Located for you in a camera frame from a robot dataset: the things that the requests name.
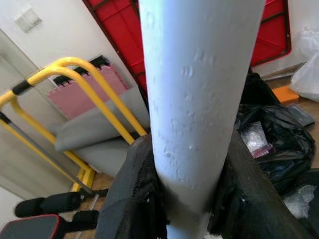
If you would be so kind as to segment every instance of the white pipe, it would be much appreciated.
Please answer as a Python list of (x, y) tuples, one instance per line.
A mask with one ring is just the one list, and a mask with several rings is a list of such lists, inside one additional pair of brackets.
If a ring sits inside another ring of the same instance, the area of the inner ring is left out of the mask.
[(169, 239), (202, 239), (265, 0), (140, 0)]

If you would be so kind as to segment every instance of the yellow metal frame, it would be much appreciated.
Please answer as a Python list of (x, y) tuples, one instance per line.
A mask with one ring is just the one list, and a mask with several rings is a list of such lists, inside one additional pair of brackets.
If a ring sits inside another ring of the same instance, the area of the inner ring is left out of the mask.
[[(106, 82), (101, 73), (89, 62), (78, 58), (78, 57), (65, 57), (61, 58), (46, 68), (42, 69), (35, 75), (28, 78), (26, 81), (29, 85), (35, 86), (36, 84), (42, 82), (44, 79), (51, 75), (63, 75), (71, 78), (76, 81), (81, 89), (87, 94), (87, 96), (92, 100), (92, 102), (100, 109), (103, 115), (110, 121), (110, 123), (114, 126), (114, 128), (120, 133), (120, 135), (126, 140), (128, 144), (134, 142), (134, 139), (130, 135), (130, 133), (125, 129), (125, 127), (121, 124), (121, 122), (115, 117), (115, 115), (109, 110), (109, 108), (104, 104), (101, 98), (95, 93), (92, 87), (83, 79), (81, 75), (77, 72), (66, 68), (66, 66), (79, 66), (84, 68), (88, 72), (92, 74), (104, 92), (110, 97), (110, 99), (114, 102), (120, 112), (126, 117), (128, 122), (133, 126), (133, 128), (138, 132), (140, 136), (145, 135), (146, 131), (134, 117), (134, 115), (130, 112), (130, 110), (125, 106), (123, 101), (119, 98), (119, 96), (115, 93), (115, 91), (111, 88), (111, 86)], [(56, 138), (53, 134), (51, 134), (47, 129), (45, 129), (38, 121), (36, 121), (32, 116), (30, 116), (18, 103), (17, 95), (13, 93), (12, 90), (7, 91), (2, 96), (0, 96), (0, 110), (2, 107), (11, 103), (14, 111), (20, 115), (29, 125), (31, 125), (35, 130), (37, 130), (43, 137), (45, 137), (52, 144), (55, 143)], [(21, 142), (23, 142), (26, 146), (28, 146), (32, 151), (41, 156), (44, 160), (50, 163), (53, 167), (55, 167), (58, 171), (60, 171), (63, 175), (67, 176), (63, 170), (61, 170), (57, 165), (51, 162), (45, 155), (43, 155), (39, 150), (34, 147), (31, 143), (29, 143), (26, 139), (23, 138), (18, 132), (16, 132), (13, 128), (11, 128), (7, 123), (0, 119), (0, 124), (11, 132), (14, 136), (16, 136)], [(71, 151), (65, 151), (64, 154), (68, 156), (73, 162), (75, 162), (79, 167), (78, 178), (89, 188), (91, 188), (95, 171), (89, 167), (85, 162), (83, 162), (78, 156), (76, 156)], [(74, 184), (72, 191), (78, 191), (80, 186), (78, 184)]]

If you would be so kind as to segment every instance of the orange object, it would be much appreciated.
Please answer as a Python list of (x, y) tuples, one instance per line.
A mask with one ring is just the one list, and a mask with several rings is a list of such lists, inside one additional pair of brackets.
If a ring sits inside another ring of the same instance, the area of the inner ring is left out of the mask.
[(290, 90), (289, 86), (282, 86), (273, 89), (273, 92), (277, 96), (280, 103), (282, 103), (283, 105), (298, 103), (299, 101), (299, 95)]

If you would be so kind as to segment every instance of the light switch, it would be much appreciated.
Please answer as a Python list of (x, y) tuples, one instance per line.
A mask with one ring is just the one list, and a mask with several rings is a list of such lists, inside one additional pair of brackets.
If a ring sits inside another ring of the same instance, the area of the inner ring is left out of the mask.
[(28, 6), (20, 12), (14, 21), (24, 32), (28, 32), (38, 25), (41, 19), (34, 13), (31, 6)]

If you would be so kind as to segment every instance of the white plastic bag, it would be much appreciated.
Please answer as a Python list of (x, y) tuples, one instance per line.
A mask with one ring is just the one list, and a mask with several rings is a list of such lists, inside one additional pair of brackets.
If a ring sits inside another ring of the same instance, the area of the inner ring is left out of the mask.
[(319, 102), (319, 32), (305, 27), (300, 50), (310, 60), (294, 74), (290, 88), (302, 97)]

